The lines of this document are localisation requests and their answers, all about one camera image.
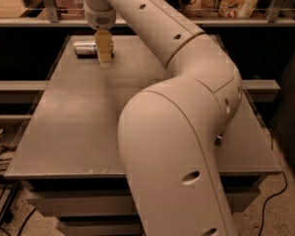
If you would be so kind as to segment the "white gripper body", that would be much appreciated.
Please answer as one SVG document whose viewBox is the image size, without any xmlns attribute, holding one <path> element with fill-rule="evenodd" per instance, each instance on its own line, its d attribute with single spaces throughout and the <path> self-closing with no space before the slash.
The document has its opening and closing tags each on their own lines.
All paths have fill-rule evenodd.
<svg viewBox="0 0 295 236">
<path fill-rule="evenodd" d="M 109 30 L 116 23 L 116 11 L 96 11 L 88 5 L 84 5 L 85 17 L 89 26 L 94 30 Z"/>
</svg>

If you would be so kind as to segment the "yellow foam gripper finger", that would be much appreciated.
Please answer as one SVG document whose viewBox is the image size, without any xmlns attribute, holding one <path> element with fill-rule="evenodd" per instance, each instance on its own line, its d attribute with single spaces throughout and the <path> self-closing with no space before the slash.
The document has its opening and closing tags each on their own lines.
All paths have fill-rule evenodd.
<svg viewBox="0 0 295 236">
<path fill-rule="evenodd" d="M 112 35 L 107 29 L 99 29 L 94 35 L 97 56 L 101 64 L 111 61 Z"/>
</svg>

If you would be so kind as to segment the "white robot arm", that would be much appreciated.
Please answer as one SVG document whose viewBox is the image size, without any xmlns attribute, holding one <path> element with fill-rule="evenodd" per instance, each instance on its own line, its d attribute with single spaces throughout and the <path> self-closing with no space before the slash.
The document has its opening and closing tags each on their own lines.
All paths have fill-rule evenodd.
<svg viewBox="0 0 295 236">
<path fill-rule="evenodd" d="M 170 79 L 122 110 L 118 147 L 147 236 L 237 236 L 214 143 L 242 99 L 240 73 L 222 48 L 164 0 L 84 0 L 101 63 L 110 60 L 118 17 Z"/>
</svg>

